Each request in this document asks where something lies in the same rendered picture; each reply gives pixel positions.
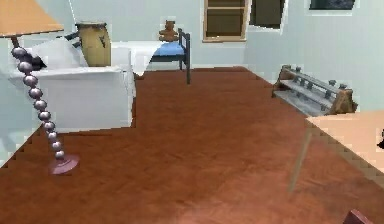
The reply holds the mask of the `tan conga drum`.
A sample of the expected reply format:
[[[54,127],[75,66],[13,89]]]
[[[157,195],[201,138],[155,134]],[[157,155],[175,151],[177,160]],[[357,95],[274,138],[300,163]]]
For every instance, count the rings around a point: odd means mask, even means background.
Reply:
[[[111,65],[111,42],[105,22],[76,23],[84,58],[90,67]]]

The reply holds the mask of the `pale wooden table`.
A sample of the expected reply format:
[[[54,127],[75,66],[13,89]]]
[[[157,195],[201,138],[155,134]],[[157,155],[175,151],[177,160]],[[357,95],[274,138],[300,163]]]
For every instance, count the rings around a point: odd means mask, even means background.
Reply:
[[[383,140],[384,110],[308,117],[305,124],[305,137],[288,187],[290,192],[295,188],[313,137],[329,143],[367,179],[384,189],[384,149],[377,146]]]

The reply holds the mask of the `wooden framed window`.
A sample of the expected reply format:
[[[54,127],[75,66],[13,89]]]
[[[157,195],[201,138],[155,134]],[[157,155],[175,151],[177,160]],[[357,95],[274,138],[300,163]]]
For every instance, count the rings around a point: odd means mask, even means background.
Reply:
[[[203,41],[243,42],[249,0],[204,0]]]

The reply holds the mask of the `white bed with dark frame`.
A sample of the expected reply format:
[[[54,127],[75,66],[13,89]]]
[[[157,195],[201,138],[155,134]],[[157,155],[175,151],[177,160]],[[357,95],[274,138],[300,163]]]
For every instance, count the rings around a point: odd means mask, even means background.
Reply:
[[[106,67],[77,67],[48,69],[32,74],[38,78],[43,98],[59,133],[131,127],[136,97],[135,78],[144,74],[152,62],[177,61],[190,69],[191,38],[178,31],[183,55],[155,56],[162,41],[128,41],[111,44],[111,65]],[[64,36],[72,40],[77,33]]]

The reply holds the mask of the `dark red box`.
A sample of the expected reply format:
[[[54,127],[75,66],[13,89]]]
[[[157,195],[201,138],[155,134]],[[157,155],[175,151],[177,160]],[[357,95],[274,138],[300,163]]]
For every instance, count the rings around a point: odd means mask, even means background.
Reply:
[[[343,220],[342,224],[374,224],[365,215],[357,209],[350,210]]]

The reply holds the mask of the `grey wooden shoe rack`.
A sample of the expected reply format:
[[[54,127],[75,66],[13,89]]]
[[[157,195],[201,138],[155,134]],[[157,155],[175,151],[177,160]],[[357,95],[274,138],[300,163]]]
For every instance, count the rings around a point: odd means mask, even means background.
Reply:
[[[282,66],[272,96],[308,117],[355,113],[358,107],[353,100],[353,90],[345,84],[336,86],[335,80],[323,82],[290,65]]]

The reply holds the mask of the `floor lamp with orange shade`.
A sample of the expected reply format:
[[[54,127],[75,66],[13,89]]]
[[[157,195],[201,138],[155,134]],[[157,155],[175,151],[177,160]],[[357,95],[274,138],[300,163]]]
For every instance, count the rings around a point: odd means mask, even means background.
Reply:
[[[47,102],[42,99],[43,91],[37,87],[38,78],[32,74],[33,65],[29,53],[20,46],[18,38],[23,35],[63,31],[64,28],[48,15],[35,0],[0,0],[0,38],[10,38],[13,44],[12,56],[19,61],[17,69],[22,73],[23,83],[29,87],[28,95],[34,100],[33,107],[38,111],[55,160],[50,172],[60,175],[71,171],[78,165],[79,158],[66,155],[57,137],[56,125],[51,121]]]

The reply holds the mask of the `dark framed wall picture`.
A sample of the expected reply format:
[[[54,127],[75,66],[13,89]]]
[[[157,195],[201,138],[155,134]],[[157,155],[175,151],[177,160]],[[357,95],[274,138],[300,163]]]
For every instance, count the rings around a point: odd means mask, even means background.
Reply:
[[[356,0],[309,0],[309,12],[317,16],[349,15]]]

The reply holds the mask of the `brown teddy bear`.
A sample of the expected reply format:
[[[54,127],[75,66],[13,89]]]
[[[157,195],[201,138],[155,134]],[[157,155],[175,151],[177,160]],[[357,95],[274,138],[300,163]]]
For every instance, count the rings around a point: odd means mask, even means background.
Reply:
[[[165,42],[174,42],[179,39],[178,33],[174,30],[174,21],[166,20],[165,28],[159,31],[159,40]]]

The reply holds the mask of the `blue pillow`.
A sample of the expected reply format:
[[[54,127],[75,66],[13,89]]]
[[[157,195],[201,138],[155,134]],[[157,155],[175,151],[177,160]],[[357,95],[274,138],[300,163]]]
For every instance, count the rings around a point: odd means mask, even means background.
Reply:
[[[155,56],[183,55],[184,49],[178,42],[164,42],[154,53]]]

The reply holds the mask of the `dark window with white frame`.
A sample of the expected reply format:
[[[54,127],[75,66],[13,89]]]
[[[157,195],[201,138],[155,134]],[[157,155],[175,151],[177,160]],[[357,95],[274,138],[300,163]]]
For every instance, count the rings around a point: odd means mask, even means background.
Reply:
[[[248,32],[281,32],[289,0],[249,0]]]

